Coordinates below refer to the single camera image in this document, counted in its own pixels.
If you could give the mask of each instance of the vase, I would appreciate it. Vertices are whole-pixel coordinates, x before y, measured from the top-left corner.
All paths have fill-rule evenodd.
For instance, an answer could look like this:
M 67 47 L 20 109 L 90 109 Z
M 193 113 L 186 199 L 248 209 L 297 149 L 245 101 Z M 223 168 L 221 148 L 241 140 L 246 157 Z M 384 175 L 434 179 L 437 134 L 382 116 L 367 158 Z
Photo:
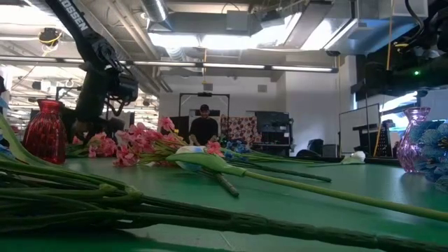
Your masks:
M 63 103 L 39 99 L 40 112 L 29 122 L 23 146 L 33 155 L 60 165 L 65 161 L 66 133 L 61 119 Z
M 417 140 L 412 138 L 412 133 L 414 130 L 419 129 L 419 125 L 426 119 L 430 110 L 427 107 L 414 107 L 403 111 L 409 120 L 409 124 L 398 145 L 397 158 L 406 172 L 419 172 L 415 164 L 425 162 L 425 158 L 421 153 L 421 147 Z

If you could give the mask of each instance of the pipe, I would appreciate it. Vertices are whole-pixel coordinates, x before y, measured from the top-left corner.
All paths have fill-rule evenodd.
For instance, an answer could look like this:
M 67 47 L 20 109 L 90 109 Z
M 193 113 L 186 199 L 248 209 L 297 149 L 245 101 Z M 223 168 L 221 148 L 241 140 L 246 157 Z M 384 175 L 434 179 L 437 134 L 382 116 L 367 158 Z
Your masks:
M 162 22 L 168 17 L 168 8 L 163 0 L 141 0 L 141 5 L 151 22 Z
M 135 30 L 140 35 L 140 37 L 143 40 L 143 42 L 145 43 L 145 45 L 149 48 L 151 53 L 154 55 L 153 59 L 158 59 L 159 55 L 158 55 L 157 49 L 155 48 L 155 46 L 149 39 L 148 34 L 143 32 L 140 29 L 140 24 L 135 20 L 134 16 L 129 11 L 129 8 L 126 7 L 121 0 L 112 0 L 112 2 L 116 3 L 117 7 L 122 11 L 123 14 L 125 14 L 125 17 L 127 18 L 127 20 L 129 20 L 131 25 L 134 26 Z
M 132 38 L 139 44 L 140 48 L 145 52 L 146 56 L 150 59 L 154 59 L 155 55 L 149 50 L 149 48 L 144 45 L 144 43 L 141 41 L 141 39 L 135 34 L 135 31 L 129 26 L 127 21 L 124 19 L 124 17 L 121 15 L 120 11 L 117 9 L 115 4 L 112 0 L 107 1 L 109 4 L 109 7 L 111 7 L 111 10 L 115 13 L 115 16 L 118 18 L 118 20 L 125 26 L 127 32 L 132 36 Z

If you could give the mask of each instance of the red glass vase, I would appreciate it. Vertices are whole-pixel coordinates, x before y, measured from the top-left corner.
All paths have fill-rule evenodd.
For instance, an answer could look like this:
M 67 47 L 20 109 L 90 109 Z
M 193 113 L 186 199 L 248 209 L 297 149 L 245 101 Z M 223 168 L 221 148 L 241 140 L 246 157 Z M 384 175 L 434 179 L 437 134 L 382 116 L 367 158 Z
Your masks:
M 49 99 L 37 100 L 41 111 L 29 122 L 23 146 L 33 155 L 53 164 L 65 161 L 66 134 L 61 119 L 63 103 Z

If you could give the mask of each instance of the white wall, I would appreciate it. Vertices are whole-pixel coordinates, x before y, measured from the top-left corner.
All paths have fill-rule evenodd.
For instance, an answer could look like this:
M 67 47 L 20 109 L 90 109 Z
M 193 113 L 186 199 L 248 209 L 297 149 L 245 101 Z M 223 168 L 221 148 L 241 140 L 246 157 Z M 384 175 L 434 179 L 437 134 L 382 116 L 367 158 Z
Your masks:
M 284 97 L 286 112 L 294 119 L 295 155 L 308 141 L 339 143 L 339 114 L 353 109 L 350 87 L 356 83 L 356 57 L 345 57 L 339 73 L 287 72 L 277 82 L 277 100 Z
M 311 139 L 337 144 L 338 91 L 335 73 L 286 73 L 286 112 L 294 119 L 295 155 Z
M 160 94 L 160 116 L 177 116 L 179 114 L 179 93 L 203 92 L 202 77 L 181 78 L 178 76 L 164 77 L 173 93 Z M 277 111 L 276 83 L 270 78 L 239 77 L 236 80 L 228 77 L 206 77 L 208 83 L 213 83 L 214 94 L 230 94 L 230 116 L 245 116 L 247 111 Z M 258 85 L 267 85 L 266 93 L 258 93 Z M 227 114 L 227 97 L 197 97 L 183 96 L 181 115 L 187 116 L 191 109 L 199 109 L 202 104 L 208 104 L 210 109 L 220 110 Z

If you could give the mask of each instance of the floral curtain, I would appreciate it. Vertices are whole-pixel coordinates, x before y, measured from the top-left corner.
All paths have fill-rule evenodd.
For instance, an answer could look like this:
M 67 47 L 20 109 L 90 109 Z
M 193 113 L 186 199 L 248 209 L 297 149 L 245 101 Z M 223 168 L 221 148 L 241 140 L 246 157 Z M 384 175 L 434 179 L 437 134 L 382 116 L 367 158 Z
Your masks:
M 261 142 L 261 135 L 257 131 L 257 118 L 255 116 L 227 117 L 222 115 L 221 134 L 228 135 L 230 140 L 242 139 L 250 145 Z

